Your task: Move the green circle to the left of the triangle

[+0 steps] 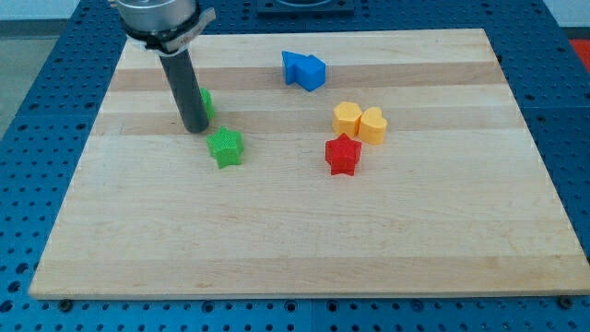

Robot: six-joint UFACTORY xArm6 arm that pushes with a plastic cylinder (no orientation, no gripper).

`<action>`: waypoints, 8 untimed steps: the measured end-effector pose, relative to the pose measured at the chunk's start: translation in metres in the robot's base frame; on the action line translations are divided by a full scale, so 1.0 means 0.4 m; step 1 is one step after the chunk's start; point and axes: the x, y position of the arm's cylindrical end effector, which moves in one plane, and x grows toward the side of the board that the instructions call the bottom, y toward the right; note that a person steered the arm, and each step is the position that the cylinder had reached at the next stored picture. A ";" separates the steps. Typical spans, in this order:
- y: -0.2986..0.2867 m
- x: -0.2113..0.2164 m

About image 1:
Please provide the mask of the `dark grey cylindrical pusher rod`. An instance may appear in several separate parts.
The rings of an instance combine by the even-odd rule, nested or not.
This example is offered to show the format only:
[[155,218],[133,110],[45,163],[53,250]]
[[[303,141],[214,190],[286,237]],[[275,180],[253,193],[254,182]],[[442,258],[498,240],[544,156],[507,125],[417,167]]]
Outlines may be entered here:
[[184,50],[174,56],[161,56],[159,59],[184,128],[189,133],[205,131],[209,120],[189,52]]

